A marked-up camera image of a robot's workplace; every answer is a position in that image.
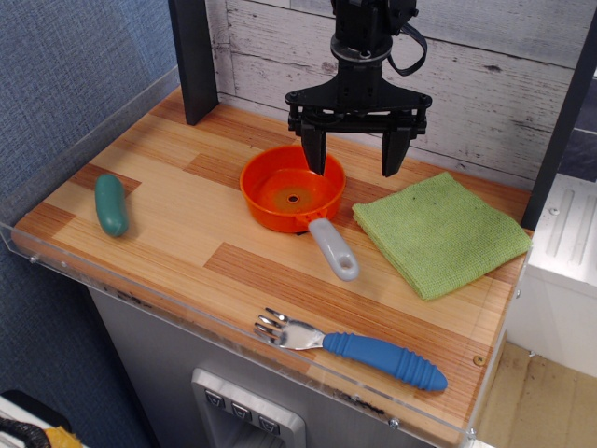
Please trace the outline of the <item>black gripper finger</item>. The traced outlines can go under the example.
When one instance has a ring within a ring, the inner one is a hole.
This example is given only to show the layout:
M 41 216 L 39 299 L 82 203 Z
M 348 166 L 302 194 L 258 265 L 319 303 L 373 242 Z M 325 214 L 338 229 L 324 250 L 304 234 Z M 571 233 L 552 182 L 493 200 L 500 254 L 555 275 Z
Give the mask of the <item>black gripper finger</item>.
M 395 175 L 410 147 L 410 131 L 399 128 L 396 131 L 384 133 L 382 136 L 382 175 Z
M 311 123 L 303 123 L 301 144 L 310 170 L 323 175 L 326 168 L 326 132 Z

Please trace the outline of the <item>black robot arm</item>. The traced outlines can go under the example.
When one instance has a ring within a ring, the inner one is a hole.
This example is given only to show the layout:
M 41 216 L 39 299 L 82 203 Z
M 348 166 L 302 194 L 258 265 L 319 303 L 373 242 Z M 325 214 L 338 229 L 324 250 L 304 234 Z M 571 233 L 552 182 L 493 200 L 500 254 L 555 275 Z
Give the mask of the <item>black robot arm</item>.
M 378 134 L 382 138 L 382 175 L 396 174 L 410 142 L 426 131 L 429 95 L 399 88 L 382 77 L 392 63 L 396 36 L 427 47 L 409 20 L 418 14 L 413 1 L 335 1 L 335 33 L 330 50 L 338 62 L 328 82 L 291 91 L 288 128 L 301 139 L 309 168 L 326 168 L 328 133 Z

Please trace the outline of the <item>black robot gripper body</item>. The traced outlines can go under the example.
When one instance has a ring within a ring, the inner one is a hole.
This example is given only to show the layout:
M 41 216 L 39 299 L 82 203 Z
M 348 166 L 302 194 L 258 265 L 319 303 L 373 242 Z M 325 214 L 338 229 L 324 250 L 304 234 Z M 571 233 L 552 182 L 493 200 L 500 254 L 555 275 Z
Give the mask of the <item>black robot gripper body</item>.
M 307 127 L 333 133 L 389 133 L 404 130 L 410 137 L 426 132 L 430 96 L 399 88 L 382 78 L 393 38 L 383 36 L 373 49 L 351 47 L 333 36 L 337 74 L 324 84 L 291 91 L 288 128 L 302 135 Z

